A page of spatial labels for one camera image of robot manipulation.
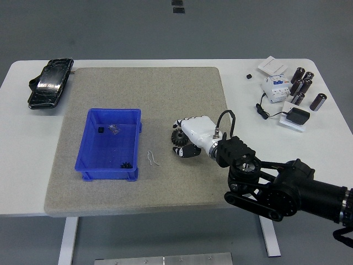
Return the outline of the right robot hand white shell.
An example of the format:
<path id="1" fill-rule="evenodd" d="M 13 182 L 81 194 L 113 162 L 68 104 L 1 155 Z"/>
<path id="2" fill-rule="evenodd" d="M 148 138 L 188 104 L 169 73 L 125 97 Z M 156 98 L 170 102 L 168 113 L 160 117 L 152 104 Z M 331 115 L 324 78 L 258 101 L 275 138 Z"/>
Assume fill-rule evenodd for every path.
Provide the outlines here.
<path id="1" fill-rule="evenodd" d="M 173 151 L 182 158 L 198 156 L 205 150 L 215 160 L 222 133 L 208 116 L 179 119 L 173 124 Z"/>

